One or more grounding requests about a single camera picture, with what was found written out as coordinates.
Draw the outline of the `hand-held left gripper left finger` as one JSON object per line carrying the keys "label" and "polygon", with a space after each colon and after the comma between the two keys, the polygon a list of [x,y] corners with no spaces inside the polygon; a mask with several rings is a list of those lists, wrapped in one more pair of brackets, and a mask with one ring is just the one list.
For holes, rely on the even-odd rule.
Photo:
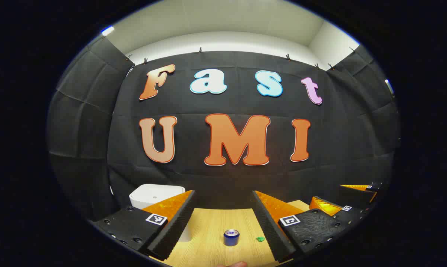
{"label": "hand-held left gripper left finger", "polygon": [[164,261],[191,218],[194,194],[189,190],[146,208],[128,206],[91,224],[131,250]]}

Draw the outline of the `wooden desktop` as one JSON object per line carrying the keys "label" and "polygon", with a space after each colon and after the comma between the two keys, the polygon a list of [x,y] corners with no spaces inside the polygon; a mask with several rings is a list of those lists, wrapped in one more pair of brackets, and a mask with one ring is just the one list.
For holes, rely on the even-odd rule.
{"label": "wooden desktop", "polygon": [[[276,267],[266,240],[257,241],[264,233],[250,208],[214,210],[195,208],[187,224],[191,240],[178,242],[164,264],[172,267],[216,267],[239,261],[248,267]],[[226,246],[223,234],[228,229],[240,232],[235,246]]]}

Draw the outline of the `white desktop garbage bin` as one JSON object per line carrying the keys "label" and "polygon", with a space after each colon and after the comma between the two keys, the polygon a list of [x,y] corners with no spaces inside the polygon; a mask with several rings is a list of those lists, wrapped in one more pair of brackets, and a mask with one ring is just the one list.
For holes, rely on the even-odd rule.
{"label": "white desktop garbage bin", "polygon": [[129,194],[129,199],[135,208],[166,217],[167,226],[192,192],[181,186],[142,184]]}

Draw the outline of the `black backdrop cloth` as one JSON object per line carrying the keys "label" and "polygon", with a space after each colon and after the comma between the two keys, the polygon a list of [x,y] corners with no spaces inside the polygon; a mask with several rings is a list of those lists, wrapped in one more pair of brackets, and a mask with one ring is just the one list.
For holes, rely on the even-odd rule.
{"label": "black backdrop cloth", "polygon": [[[278,56],[212,51],[134,65],[105,37],[91,41],[57,85],[47,119],[52,167],[81,214],[99,220],[131,204],[142,184],[195,190],[198,208],[252,206],[257,190],[282,201],[322,197],[361,207],[370,193],[342,185],[391,181],[399,113],[385,74],[359,46],[333,69]],[[264,165],[245,153],[206,165],[210,125],[234,131],[269,118]]]}

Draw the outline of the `blue pop can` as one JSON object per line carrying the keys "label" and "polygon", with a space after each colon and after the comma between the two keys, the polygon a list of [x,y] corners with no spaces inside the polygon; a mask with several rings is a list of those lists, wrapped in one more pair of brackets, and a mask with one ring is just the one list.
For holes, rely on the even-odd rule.
{"label": "blue pop can", "polygon": [[223,233],[223,242],[225,246],[235,246],[240,239],[240,232],[236,229],[228,229]]}

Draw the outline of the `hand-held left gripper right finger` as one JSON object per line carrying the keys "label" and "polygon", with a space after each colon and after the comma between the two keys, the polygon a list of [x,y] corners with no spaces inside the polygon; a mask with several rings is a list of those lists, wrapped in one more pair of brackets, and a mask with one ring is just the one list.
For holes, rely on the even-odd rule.
{"label": "hand-held left gripper right finger", "polygon": [[323,213],[303,211],[275,197],[253,191],[253,211],[274,259],[304,258],[328,247],[356,223],[343,223]]}

